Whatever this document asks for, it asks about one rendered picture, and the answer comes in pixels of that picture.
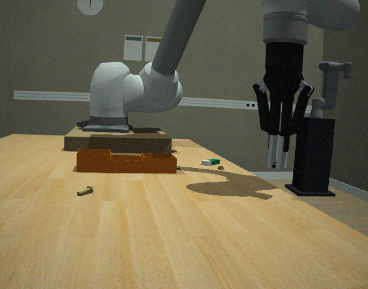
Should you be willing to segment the orange three-compartment bin rack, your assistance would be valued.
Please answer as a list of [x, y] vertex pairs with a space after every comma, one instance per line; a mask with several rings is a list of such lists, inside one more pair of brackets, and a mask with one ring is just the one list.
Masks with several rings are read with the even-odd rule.
[[172, 154], [111, 155], [109, 149], [79, 149], [76, 154], [76, 172], [176, 173], [176, 167]]

